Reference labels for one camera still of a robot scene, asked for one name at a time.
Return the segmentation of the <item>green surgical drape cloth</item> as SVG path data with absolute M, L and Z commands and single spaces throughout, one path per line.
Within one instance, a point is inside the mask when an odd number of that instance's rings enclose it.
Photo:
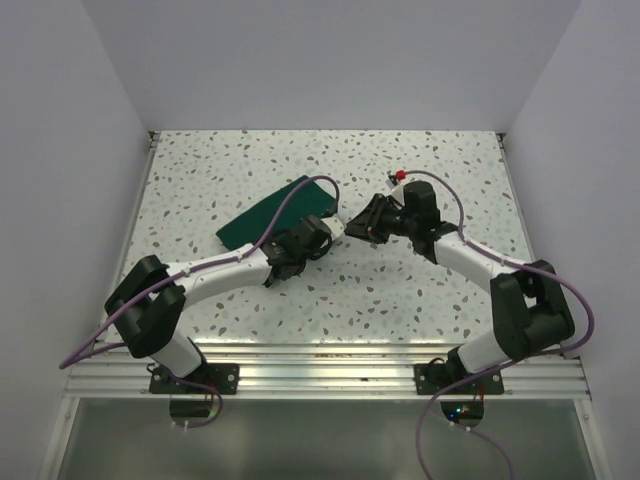
M 264 197 L 218 229 L 216 231 L 218 240 L 229 251 L 248 243 L 256 243 L 266 231 L 281 204 L 298 186 L 300 188 L 287 202 L 275 223 L 271 231 L 272 235 L 281 230 L 291 229 L 309 215 L 321 218 L 336 206 L 335 192 L 328 193 L 318 184 L 318 180 L 310 180 L 308 176 L 303 175 Z

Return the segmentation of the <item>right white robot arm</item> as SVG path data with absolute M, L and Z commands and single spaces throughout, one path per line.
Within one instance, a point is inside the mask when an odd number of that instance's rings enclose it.
M 409 239 L 414 252 L 435 265 L 461 274 L 490 296 L 491 330 L 450 350 L 431 369 L 442 386 L 468 392 L 481 371 L 534 356 L 575 333 L 561 286 L 545 262 L 509 266 L 498 254 L 482 255 L 465 243 L 456 225 L 441 219 L 436 193 L 425 181 L 398 185 L 387 196 L 376 194 L 345 234 L 371 244 L 389 237 Z

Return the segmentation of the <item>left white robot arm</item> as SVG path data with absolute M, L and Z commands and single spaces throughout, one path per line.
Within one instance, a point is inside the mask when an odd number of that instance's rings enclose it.
M 182 313 L 216 295 L 253 286 L 269 287 L 300 275 L 325 256 L 345 226 L 336 216 L 313 215 L 293 228 L 201 262 L 165 264 L 155 255 L 139 260 L 105 304 L 108 316 L 134 358 L 150 358 L 172 374 L 185 392 L 201 390 L 206 360 L 178 330 Z

